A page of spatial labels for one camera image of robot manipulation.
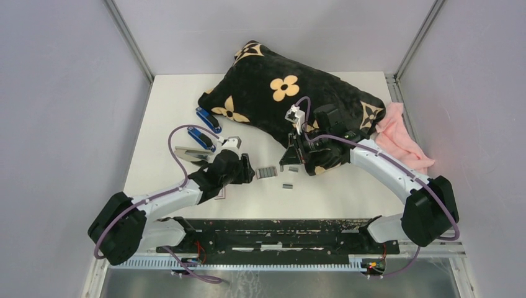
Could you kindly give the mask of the box of staples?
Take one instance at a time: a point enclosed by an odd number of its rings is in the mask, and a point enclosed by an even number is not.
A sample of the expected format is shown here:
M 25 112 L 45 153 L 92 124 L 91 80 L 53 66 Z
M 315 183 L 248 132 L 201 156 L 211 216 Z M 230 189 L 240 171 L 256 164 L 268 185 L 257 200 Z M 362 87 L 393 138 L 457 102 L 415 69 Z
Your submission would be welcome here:
M 275 166 L 268 166 L 265 168 L 256 169 L 256 178 L 257 179 L 267 179 L 278 176 L 278 172 Z

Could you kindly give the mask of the blue stapler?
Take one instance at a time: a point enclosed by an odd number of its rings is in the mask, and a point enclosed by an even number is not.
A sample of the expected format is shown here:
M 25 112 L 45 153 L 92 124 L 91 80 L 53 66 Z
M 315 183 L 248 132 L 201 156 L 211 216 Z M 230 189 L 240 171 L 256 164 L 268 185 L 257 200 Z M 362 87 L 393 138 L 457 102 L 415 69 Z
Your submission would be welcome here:
M 187 133 L 203 148 L 215 152 L 215 142 L 196 127 L 187 128 Z
M 195 113 L 212 132 L 215 134 L 221 133 L 222 127 L 212 114 L 201 107 L 197 107 Z

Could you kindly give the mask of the grey beige stapler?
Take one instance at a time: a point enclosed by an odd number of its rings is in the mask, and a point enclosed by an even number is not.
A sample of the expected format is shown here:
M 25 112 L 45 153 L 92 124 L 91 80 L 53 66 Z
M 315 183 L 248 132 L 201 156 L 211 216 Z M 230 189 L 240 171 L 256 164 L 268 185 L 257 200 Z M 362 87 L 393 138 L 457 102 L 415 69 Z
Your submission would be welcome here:
M 214 152 L 201 148 L 174 147 L 174 154 L 196 166 L 207 165 Z

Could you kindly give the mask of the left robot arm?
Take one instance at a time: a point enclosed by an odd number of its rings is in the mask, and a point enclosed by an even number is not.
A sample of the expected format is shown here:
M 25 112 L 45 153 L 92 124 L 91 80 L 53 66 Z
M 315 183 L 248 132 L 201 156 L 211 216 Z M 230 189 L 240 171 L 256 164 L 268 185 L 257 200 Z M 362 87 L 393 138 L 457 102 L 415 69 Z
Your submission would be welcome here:
M 249 184 L 254 176 L 247 153 L 224 149 L 179 185 L 137 197 L 113 194 L 87 230 L 95 244 L 94 257 L 119 265 L 160 246 L 190 251 L 195 235 L 168 215 L 215 198 L 229 184 Z

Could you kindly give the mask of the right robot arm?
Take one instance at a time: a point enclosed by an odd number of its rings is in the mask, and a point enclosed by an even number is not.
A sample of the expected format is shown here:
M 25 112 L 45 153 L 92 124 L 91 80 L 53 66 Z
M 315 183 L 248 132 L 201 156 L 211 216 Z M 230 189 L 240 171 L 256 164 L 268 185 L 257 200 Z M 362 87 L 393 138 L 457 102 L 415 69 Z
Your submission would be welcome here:
M 292 105 L 285 120 L 295 126 L 288 135 L 288 147 L 279 161 L 281 167 L 308 165 L 316 153 L 340 156 L 344 163 L 362 168 L 392 193 L 404 205 L 400 214 L 379 216 L 366 224 L 366 232 L 358 237 L 362 251 L 374 253 L 390 240 L 410 240 L 425 247 L 434 240 L 459 239 L 458 209 L 450 181 L 430 178 L 408 168 L 361 130 L 347 128 L 336 106 L 328 104 L 314 111 L 319 127 L 308 131 L 308 112 Z

